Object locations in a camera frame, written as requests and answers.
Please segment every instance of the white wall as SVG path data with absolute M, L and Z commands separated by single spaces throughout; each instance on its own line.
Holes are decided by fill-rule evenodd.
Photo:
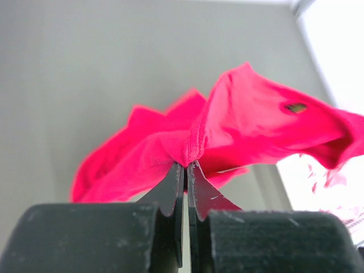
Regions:
M 208 94 L 245 61 L 328 100 L 288 6 L 13 0 L 0 9 L 0 248 L 26 207 L 67 201 L 82 158 L 133 104 Z M 222 192 L 244 209 L 289 209 L 274 166 Z

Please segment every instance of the red fabric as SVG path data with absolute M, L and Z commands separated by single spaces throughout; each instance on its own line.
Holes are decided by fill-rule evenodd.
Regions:
M 293 113 L 291 104 L 307 109 Z M 219 188 L 244 166 L 296 153 L 328 169 L 364 154 L 364 117 L 263 78 L 247 63 L 224 73 L 208 99 L 190 90 L 165 112 L 136 106 L 127 126 L 82 163 L 72 201 L 126 201 L 155 186 L 174 161 L 196 159 Z

